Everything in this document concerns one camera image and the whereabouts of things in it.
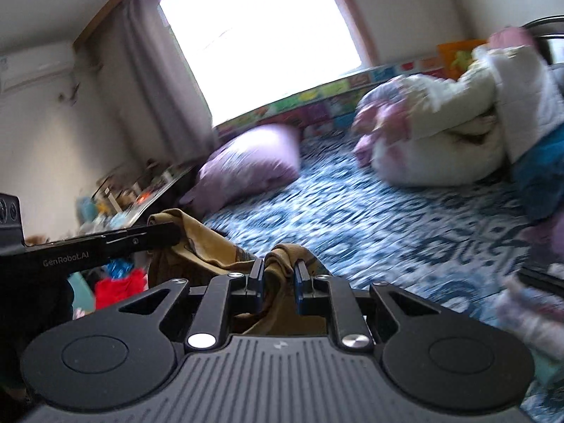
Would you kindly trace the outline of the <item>colourful alphabet bed bumper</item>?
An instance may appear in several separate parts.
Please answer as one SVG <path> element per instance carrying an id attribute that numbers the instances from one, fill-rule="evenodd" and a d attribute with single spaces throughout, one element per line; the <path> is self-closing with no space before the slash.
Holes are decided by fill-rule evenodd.
<path id="1" fill-rule="evenodd" d="M 360 99 L 376 86 L 398 75 L 428 74 L 457 79 L 466 70 L 467 55 L 486 43 L 470 39 L 441 44 L 434 54 L 383 64 L 349 74 L 303 92 L 263 105 L 215 126 L 221 143 L 260 125 L 282 123 L 319 135 L 351 126 Z"/>

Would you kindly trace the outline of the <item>grey window curtain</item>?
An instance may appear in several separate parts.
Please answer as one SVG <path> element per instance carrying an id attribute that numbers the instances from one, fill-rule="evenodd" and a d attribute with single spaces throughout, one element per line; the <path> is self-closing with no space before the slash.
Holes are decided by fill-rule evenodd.
<path id="1" fill-rule="evenodd" d="M 187 163 L 213 152 L 211 112 L 160 0 L 122 0 L 84 47 L 101 65 L 102 97 L 141 163 Z"/>

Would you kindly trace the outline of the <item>purple bed sheet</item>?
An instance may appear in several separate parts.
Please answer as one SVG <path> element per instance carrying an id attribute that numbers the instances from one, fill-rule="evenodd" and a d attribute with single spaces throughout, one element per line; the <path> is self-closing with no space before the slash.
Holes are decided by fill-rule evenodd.
<path id="1" fill-rule="evenodd" d="M 563 263 L 563 211 L 526 228 L 523 234 L 531 246 L 529 254 L 533 261 L 543 264 Z"/>

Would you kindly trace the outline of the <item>purple pillow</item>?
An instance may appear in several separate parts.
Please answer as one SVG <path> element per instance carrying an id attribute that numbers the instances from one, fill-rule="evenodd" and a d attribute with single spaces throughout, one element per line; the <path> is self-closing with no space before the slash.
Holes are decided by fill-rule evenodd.
<path id="1" fill-rule="evenodd" d="M 233 201 L 285 187 L 300 177 L 299 145 L 293 126 L 252 128 L 209 156 L 179 205 L 203 218 Z"/>

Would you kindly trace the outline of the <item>cream pink rolled duvet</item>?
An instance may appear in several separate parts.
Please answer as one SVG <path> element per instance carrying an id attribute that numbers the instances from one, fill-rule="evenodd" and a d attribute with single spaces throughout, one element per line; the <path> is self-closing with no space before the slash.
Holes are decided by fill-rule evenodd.
<path id="1" fill-rule="evenodd" d="M 477 58 L 458 79 L 397 75 L 357 104 L 357 161 L 396 186 L 479 182 L 506 157 L 495 96 L 494 77 Z"/>

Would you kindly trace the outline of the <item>cluttered white desk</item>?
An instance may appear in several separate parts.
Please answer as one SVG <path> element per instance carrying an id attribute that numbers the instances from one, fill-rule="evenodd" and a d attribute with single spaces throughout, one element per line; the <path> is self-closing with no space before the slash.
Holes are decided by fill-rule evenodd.
<path id="1" fill-rule="evenodd" d="M 150 216 L 178 205 L 194 186 L 202 164 L 169 163 L 148 159 L 137 178 L 129 179 L 121 167 L 97 181 L 89 195 L 75 201 L 78 236 L 145 225 Z"/>

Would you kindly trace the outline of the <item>white air conditioner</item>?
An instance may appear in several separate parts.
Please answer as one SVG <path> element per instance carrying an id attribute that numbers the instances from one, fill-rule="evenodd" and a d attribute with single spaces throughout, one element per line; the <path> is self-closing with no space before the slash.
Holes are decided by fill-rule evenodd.
<path id="1" fill-rule="evenodd" d="M 18 90 L 38 80 L 68 74 L 75 67 L 70 41 L 55 42 L 1 56 L 1 93 Z"/>

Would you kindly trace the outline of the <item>teal blue blanket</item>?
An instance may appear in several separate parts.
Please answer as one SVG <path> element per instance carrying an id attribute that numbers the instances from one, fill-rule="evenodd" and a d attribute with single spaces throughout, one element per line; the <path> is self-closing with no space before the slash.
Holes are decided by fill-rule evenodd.
<path id="1" fill-rule="evenodd" d="M 513 164 L 518 198 L 531 222 L 546 220 L 563 205 L 563 154 L 560 125 Z"/>

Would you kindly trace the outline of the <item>mustard yellow printed garment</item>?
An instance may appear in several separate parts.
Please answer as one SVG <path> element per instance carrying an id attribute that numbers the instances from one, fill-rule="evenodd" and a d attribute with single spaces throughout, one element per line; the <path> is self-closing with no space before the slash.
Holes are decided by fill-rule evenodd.
<path id="1" fill-rule="evenodd" d="M 170 248 L 153 250 L 148 270 L 149 287 L 182 278 L 192 287 L 206 286 L 210 280 L 230 272 L 249 274 L 256 257 L 219 233 L 206 227 L 180 209 L 168 209 L 151 216 L 151 225 L 172 222 L 182 232 L 181 240 Z M 294 301 L 294 266 L 302 261 L 311 276 L 328 269 L 309 249 L 296 244 L 278 244 L 264 257 L 266 296 L 258 314 L 245 312 L 234 320 L 234 333 L 244 335 L 320 336 L 327 322 L 319 316 L 300 316 Z"/>

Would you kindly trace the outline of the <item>blue white patterned bedspread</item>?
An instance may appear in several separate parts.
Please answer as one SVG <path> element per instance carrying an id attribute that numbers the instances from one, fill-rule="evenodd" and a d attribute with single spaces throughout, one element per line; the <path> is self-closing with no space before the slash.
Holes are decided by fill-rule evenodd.
<path id="1" fill-rule="evenodd" d="M 303 245 L 353 287 L 385 280 L 496 325 L 503 280 L 529 253 L 513 187 L 497 175 L 458 188 L 393 187 L 357 166 L 356 142 L 341 132 L 304 140 L 296 182 L 204 222 L 251 254 Z"/>

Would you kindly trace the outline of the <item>dark wooden headboard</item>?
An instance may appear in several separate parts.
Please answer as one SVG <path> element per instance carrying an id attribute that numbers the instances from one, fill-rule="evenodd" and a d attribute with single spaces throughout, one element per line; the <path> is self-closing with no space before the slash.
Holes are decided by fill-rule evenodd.
<path id="1" fill-rule="evenodd" d="M 547 16 L 523 26 L 533 37 L 538 51 L 549 65 L 564 62 L 564 16 Z"/>

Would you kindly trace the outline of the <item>white quilted blanket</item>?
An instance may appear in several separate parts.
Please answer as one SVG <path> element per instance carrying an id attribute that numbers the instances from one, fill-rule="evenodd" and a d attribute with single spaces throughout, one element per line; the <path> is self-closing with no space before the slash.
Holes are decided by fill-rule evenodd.
<path id="1" fill-rule="evenodd" d="M 516 163 L 563 124 L 563 97 L 549 65 L 532 46 L 474 49 L 496 85 L 495 108 L 509 160 Z"/>

